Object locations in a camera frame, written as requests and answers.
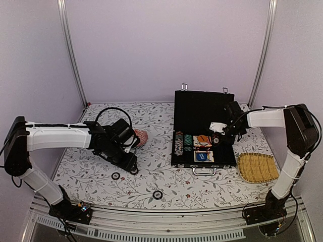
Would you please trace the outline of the red card deck box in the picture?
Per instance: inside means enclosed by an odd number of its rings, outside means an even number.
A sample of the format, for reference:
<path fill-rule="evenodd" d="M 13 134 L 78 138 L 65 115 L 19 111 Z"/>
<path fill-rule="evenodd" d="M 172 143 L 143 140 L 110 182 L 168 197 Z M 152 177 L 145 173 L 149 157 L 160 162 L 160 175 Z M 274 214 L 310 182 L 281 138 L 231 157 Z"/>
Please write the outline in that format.
<path fill-rule="evenodd" d="M 212 144 L 211 144 L 211 142 L 209 140 L 209 136 L 207 136 L 208 137 L 208 142 L 207 143 L 200 143 L 200 142 L 198 142 L 197 137 L 198 136 L 193 136 L 193 146 L 194 147 L 209 148 L 209 147 L 212 146 Z"/>

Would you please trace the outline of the orange big blind button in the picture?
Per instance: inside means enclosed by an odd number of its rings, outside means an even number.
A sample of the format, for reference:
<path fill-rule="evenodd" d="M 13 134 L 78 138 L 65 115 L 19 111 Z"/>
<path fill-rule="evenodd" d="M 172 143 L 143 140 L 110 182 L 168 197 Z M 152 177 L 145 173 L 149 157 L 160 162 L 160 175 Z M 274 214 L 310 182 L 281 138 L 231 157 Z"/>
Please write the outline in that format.
<path fill-rule="evenodd" d="M 207 142 L 208 142 L 208 137 L 207 137 L 207 136 L 205 136 L 205 135 L 199 135 L 199 136 L 197 137 L 197 140 L 198 140 L 198 142 L 200 142 L 200 143 L 207 143 Z"/>

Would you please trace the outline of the poker chip low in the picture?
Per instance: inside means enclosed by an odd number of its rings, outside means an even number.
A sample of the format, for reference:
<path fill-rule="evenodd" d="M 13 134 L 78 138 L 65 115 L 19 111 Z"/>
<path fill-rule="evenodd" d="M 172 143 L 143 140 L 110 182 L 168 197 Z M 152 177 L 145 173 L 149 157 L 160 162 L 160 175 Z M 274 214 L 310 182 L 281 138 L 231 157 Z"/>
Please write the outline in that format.
<path fill-rule="evenodd" d="M 161 200 L 163 198 L 163 193 L 161 191 L 154 191 L 152 197 L 156 200 Z"/>

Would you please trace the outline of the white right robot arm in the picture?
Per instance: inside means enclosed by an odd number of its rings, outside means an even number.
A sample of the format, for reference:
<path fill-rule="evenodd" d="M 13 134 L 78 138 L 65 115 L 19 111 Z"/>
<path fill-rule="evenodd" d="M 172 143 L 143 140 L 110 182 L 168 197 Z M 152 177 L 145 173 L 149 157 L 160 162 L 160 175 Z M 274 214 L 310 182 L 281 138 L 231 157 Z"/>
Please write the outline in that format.
<path fill-rule="evenodd" d="M 277 200 L 289 196 L 322 139 L 322 128 L 315 115 L 304 103 L 242 111 L 236 102 L 231 102 L 225 111 L 229 116 L 227 121 L 213 121 L 209 125 L 219 142 L 229 143 L 235 137 L 242 137 L 250 128 L 285 130 L 287 155 L 270 195 Z"/>

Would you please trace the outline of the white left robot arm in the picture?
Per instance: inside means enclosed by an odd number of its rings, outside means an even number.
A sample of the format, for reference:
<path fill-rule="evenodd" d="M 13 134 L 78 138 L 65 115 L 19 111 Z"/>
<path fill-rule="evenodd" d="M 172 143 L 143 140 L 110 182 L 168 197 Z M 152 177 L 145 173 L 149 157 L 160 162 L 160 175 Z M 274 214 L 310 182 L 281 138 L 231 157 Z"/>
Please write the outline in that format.
<path fill-rule="evenodd" d="M 30 152 L 40 149 L 81 148 L 133 175 L 138 173 L 137 157 L 130 150 L 139 144 L 132 127 L 120 119 L 113 125 L 101 126 L 97 121 L 78 124 L 38 124 L 15 118 L 1 149 L 6 173 L 18 177 L 64 218 L 75 215 L 75 208 L 65 191 L 34 164 Z"/>

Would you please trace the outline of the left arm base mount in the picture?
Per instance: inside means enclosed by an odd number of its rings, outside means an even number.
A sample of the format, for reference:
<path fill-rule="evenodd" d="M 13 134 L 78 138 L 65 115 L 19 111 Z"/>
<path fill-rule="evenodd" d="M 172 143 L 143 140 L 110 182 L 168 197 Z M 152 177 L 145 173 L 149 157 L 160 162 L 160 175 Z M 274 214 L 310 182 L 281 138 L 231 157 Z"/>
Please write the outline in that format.
<path fill-rule="evenodd" d="M 56 205 L 50 205 L 48 214 L 61 220 L 89 225 L 93 213 L 90 205 L 83 201 L 73 204 L 64 188 L 60 185 L 59 188 L 63 193 L 63 200 Z"/>

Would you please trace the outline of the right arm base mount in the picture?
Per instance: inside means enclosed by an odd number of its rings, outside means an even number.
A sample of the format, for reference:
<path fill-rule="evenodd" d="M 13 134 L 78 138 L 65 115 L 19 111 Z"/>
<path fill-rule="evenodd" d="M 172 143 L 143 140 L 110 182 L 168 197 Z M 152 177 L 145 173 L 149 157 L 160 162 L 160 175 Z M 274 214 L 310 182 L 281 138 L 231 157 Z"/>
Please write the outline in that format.
<path fill-rule="evenodd" d="M 283 199 L 277 199 L 271 192 L 265 198 L 264 205 L 247 204 L 242 210 L 242 217 L 247 225 L 258 224 L 275 220 L 259 227 L 265 236 L 275 236 L 280 231 L 286 220 L 287 211 L 285 203 L 289 195 Z"/>

